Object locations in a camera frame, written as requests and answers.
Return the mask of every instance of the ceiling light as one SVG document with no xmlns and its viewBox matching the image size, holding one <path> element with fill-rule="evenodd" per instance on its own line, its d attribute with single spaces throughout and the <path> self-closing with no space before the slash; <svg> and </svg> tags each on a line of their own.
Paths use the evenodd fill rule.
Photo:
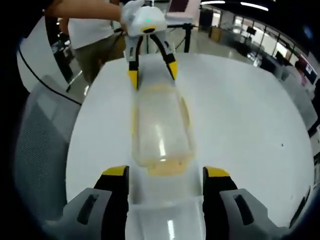
<svg viewBox="0 0 320 240">
<path fill-rule="evenodd" d="M 206 5 L 206 4 L 225 4 L 225 1 L 203 1 L 200 3 L 200 5 Z"/>
<path fill-rule="evenodd" d="M 240 2 L 241 5 L 244 5 L 244 6 L 248 6 L 248 7 L 252 7 L 252 8 L 256 8 L 256 9 L 261 9 L 261 10 L 264 10 L 264 11 L 269 11 L 268 8 L 266 8 L 265 6 L 260 6 L 260 5 L 256 5 L 256 4 L 252 4 L 252 3 L 248 3 L 248 2 Z"/>
</svg>

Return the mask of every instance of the gray chair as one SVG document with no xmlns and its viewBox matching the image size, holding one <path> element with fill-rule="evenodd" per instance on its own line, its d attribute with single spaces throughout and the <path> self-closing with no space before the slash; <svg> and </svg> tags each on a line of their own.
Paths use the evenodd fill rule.
<svg viewBox="0 0 320 240">
<path fill-rule="evenodd" d="M 59 219 L 67 204 L 67 154 L 79 110 L 79 104 L 40 83 L 27 99 L 16 139 L 13 180 L 40 224 Z"/>
</svg>

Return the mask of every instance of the khaki pants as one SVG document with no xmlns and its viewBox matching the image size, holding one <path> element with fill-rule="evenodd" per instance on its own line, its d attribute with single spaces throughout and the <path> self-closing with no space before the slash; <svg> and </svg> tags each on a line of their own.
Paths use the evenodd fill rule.
<svg viewBox="0 0 320 240">
<path fill-rule="evenodd" d="M 105 62 L 124 57 L 126 44 L 123 37 L 114 44 L 117 35 L 101 39 L 87 46 L 75 49 L 75 58 L 83 72 L 85 80 L 91 85 Z"/>
</svg>

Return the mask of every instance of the white round table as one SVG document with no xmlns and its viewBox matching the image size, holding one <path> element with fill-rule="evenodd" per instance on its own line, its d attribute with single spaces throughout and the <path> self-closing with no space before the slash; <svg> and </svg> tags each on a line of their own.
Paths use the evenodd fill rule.
<svg viewBox="0 0 320 240">
<path fill-rule="evenodd" d="M 269 72 L 235 60 L 179 53 L 176 87 L 192 122 L 199 166 L 230 173 L 268 208 L 277 226 L 288 226 L 308 187 L 314 164 L 304 122 Z M 101 173 L 132 164 L 135 91 L 128 64 L 104 65 L 81 107 L 68 151 L 68 202 L 92 188 Z M 169 78 L 160 54 L 140 56 L 143 78 Z"/>
</svg>

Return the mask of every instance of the clear plastic box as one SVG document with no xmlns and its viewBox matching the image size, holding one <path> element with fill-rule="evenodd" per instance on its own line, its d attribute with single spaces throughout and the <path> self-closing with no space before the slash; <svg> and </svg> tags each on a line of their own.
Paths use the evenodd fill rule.
<svg viewBox="0 0 320 240">
<path fill-rule="evenodd" d="M 188 109 L 175 87 L 148 86 L 136 95 L 132 156 L 154 176 L 181 174 L 194 158 Z"/>
<path fill-rule="evenodd" d="M 199 167 L 188 164 L 182 174 L 155 176 L 130 166 L 126 239 L 205 240 Z"/>
</svg>

